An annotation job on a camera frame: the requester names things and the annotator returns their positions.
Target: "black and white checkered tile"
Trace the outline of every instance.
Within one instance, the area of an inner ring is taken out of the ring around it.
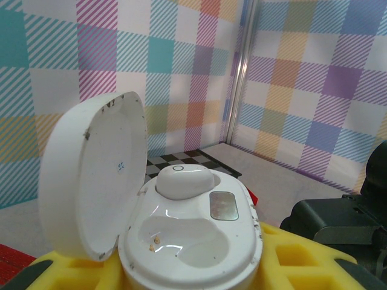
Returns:
[[[152,178],[156,177],[164,167],[178,164],[201,164],[206,166],[208,169],[224,172],[235,178],[241,176],[239,172],[205,154],[203,151],[193,150],[149,158],[146,165],[145,182],[148,182]]]

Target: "pastel plaid pattern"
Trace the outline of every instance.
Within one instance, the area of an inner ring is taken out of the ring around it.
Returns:
[[[36,198],[54,125],[98,94],[140,94],[150,157],[217,143],[241,7],[238,0],[0,1],[0,208]],[[219,47],[225,29],[232,37]]]
[[[386,1],[264,1],[233,145],[359,192],[387,139],[386,28]]]

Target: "yellow foam packaging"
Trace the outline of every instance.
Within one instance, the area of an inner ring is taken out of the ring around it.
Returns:
[[[356,260],[340,251],[261,222],[264,249],[251,290],[364,289],[334,260]],[[118,252],[103,263],[48,253],[34,263],[53,264],[28,290],[130,290]]]

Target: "small label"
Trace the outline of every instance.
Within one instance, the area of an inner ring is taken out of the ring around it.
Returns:
[[[118,166],[117,166],[117,171],[119,174],[122,174],[122,172],[124,171],[125,169],[125,165],[123,162],[119,163]]]

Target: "open lid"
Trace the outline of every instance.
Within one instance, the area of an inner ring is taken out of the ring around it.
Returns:
[[[95,261],[112,254],[144,182],[146,137],[135,92],[91,98],[58,121],[38,197],[45,235],[58,253]]]

